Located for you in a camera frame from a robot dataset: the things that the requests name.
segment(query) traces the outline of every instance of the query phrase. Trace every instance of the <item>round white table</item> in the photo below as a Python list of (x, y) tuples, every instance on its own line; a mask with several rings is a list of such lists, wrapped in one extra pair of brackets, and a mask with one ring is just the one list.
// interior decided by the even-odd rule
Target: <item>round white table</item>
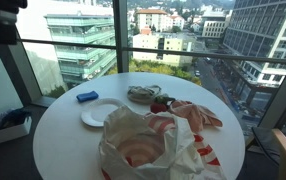
[(223, 127), (206, 126), (200, 133), (216, 153), (227, 179), (236, 179), (243, 164), (245, 143), (240, 124), (231, 110), (215, 95), (189, 81), (153, 73), (122, 73), (85, 82), (58, 98), (43, 114), (34, 135), (33, 154), (44, 180), (103, 179), (98, 163), (98, 145), (103, 128), (81, 120), (89, 102), (78, 103), (76, 95), (96, 91), (99, 98), (115, 98), (137, 112), (149, 106), (127, 99), (128, 86), (157, 84), (162, 93), (189, 100), (212, 110)]

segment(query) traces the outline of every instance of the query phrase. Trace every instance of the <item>white plate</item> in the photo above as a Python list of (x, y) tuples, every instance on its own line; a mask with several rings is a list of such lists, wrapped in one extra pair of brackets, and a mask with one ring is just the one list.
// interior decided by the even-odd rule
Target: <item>white plate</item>
[(81, 119), (90, 126), (103, 127), (107, 115), (123, 105), (124, 104), (117, 99), (98, 99), (86, 106), (82, 111)]

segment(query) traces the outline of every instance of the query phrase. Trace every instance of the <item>gray floor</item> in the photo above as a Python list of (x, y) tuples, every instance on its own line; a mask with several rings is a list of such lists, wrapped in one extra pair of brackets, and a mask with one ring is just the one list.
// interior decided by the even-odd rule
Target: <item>gray floor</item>
[[(29, 106), (32, 127), (28, 136), (0, 144), (0, 180), (41, 180), (32, 152), (33, 135), (45, 108)], [(247, 152), (238, 180), (277, 179), (277, 167), (264, 155)]]

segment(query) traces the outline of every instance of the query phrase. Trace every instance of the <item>plastic bag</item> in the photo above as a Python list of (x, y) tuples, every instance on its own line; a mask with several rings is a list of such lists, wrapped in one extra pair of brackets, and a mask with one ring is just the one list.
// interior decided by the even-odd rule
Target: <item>plastic bag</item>
[(180, 119), (117, 109), (104, 122), (102, 170), (111, 179), (193, 179), (204, 167), (189, 124)]

